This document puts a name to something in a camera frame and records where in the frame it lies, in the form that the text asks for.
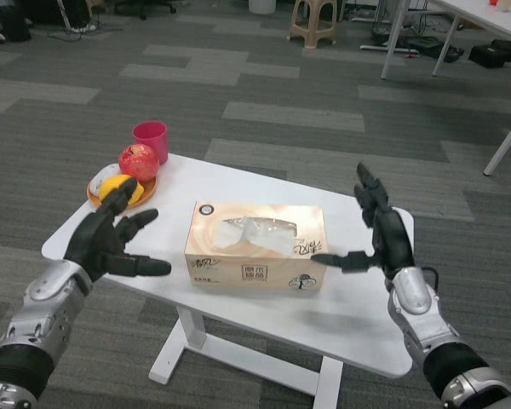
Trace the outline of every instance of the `tissue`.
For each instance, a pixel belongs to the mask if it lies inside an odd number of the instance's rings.
[[[242,242],[291,256],[295,245],[296,225],[279,219],[242,217],[220,223],[214,246],[226,248]]]

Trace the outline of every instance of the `white table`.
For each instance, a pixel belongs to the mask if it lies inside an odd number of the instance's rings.
[[[342,362],[385,377],[411,368],[403,335],[388,316],[382,271],[343,275],[328,268],[318,292],[210,288],[191,285],[183,256],[195,201],[321,205],[331,251],[371,251],[371,231],[354,198],[216,164],[170,155],[154,197],[136,211],[157,208],[159,217],[141,230],[127,251],[168,260],[167,277],[107,279],[146,296],[171,302],[180,319],[149,377],[166,384],[184,349],[315,396],[314,407],[335,407]],[[43,245],[60,259],[73,230],[93,207],[86,202]],[[413,219],[399,211],[413,240]],[[320,372],[292,365],[207,334],[203,315],[324,356]]]
[[[433,75],[435,77],[437,76],[439,67],[443,63],[443,59],[449,49],[452,36],[456,32],[458,21],[461,18],[470,20],[489,32],[494,32],[499,37],[505,37],[511,40],[511,9],[507,12],[497,11],[497,8],[491,6],[487,0],[432,0],[432,2],[455,14],[451,29],[447,34],[445,44],[443,45],[443,49],[433,70]],[[399,1],[398,10],[393,20],[392,31],[390,32],[390,39],[388,41],[388,55],[384,61],[384,67],[382,68],[382,79],[386,79],[388,75],[388,69],[390,68],[390,62],[393,57],[393,52],[395,51],[395,45],[398,42],[399,32],[401,31],[401,26],[408,8],[409,0]],[[489,164],[485,167],[485,170],[483,170],[483,173],[486,176],[490,176],[492,174],[510,147],[511,130],[503,140],[502,145],[497,149]]]

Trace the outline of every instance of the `chair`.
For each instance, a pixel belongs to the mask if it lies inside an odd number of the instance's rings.
[[[170,0],[121,0],[116,1],[113,6],[113,13],[118,13],[118,6],[123,6],[125,4],[132,4],[138,1],[140,3],[140,18],[145,20],[146,16],[146,5],[147,4],[157,4],[160,6],[167,6],[170,9],[170,13],[174,14],[176,12],[176,8],[170,3]]]
[[[310,8],[308,21],[297,21],[301,3],[308,4]],[[331,22],[320,20],[320,12],[326,4],[331,4],[333,7],[333,20]],[[335,44],[336,21],[337,0],[296,0],[293,15],[291,16],[290,35],[287,38],[290,40],[292,35],[304,37],[306,49],[315,49],[318,45],[318,40],[321,38],[329,38]]]

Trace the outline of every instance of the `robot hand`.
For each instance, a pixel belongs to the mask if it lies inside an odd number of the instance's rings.
[[[0,340],[0,409],[33,409],[66,349],[84,298],[104,273],[167,275],[168,262],[124,253],[125,244],[157,216],[146,210],[115,216],[127,207],[136,180],[112,191],[73,233],[64,260],[53,262],[26,289],[22,309]]]
[[[405,226],[388,204],[384,186],[362,164],[358,176],[361,184],[354,193],[365,225],[373,229],[373,256],[355,251],[346,256],[317,254],[312,259],[343,273],[382,268],[388,312],[404,333],[407,352],[423,369],[445,409],[511,409],[511,386],[442,317],[437,291],[415,265]]]
[[[123,252],[125,244],[158,216],[156,209],[124,217],[116,227],[113,226],[114,217],[127,207],[136,183],[135,178],[130,178],[119,189],[111,192],[95,213],[83,219],[70,239],[65,260],[81,266],[92,282],[104,273],[129,277],[170,273],[168,262]]]

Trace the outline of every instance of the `table top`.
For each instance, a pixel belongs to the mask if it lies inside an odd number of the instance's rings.
[[[328,268],[320,291],[191,285],[183,251],[197,200],[321,205],[330,251],[372,253],[371,231],[363,224],[354,198],[170,155],[160,170],[155,195],[126,212],[159,210],[158,219],[141,230],[126,251],[168,260],[172,273],[105,277],[146,296],[387,377],[400,377],[410,370],[411,358],[403,334],[388,315],[388,293],[378,268],[360,274]],[[89,202],[82,205],[47,240],[42,254],[62,258],[73,230],[91,211]],[[399,213],[412,243],[413,218],[404,210]]]
[[[432,0],[433,3],[454,11],[492,32],[498,32],[511,39],[511,9],[497,11],[488,0]]]

